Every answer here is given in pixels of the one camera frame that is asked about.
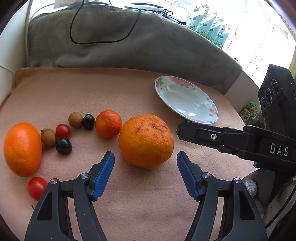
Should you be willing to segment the white gloved right hand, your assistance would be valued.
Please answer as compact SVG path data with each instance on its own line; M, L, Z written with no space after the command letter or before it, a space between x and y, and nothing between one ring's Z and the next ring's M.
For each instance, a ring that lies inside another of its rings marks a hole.
M295 187L295 176L258 169L242 179L267 225L280 211Z

